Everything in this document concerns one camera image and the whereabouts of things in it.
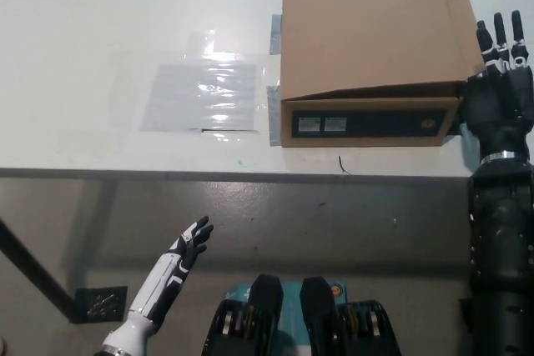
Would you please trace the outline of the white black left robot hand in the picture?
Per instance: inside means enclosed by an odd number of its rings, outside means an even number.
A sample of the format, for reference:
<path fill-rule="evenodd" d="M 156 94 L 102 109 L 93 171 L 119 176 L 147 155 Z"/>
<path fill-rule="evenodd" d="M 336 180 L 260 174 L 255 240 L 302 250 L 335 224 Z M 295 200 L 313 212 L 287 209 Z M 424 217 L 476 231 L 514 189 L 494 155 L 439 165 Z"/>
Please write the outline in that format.
<path fill-rule="evenodd" d="M 214 226 L 207 216 L 191 224 L 158 259 L 135 296 L 126 320 L 103 341 L 98 355 L 144 356 L 163 325 Z"/>

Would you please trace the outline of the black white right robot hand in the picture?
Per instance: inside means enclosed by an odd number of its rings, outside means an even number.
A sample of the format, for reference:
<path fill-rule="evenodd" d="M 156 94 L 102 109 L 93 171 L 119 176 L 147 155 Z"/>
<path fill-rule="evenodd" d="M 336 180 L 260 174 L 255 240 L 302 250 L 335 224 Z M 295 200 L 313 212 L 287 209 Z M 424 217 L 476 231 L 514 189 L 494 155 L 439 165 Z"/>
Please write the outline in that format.
<path fill-rule="evenodd" d="M 463 116 L 478 140 L 482 163 L 492 158 L 527 162 L 527 135 L 533 129 L 533 71 L 526 46 L 521 13 L 511 13 L 513 41 L 506 40 L 500 13 L 494 14 L 493 37 L 485 23 L 477 23 L 476 37 L 484 69 L 466 81 Z"/>

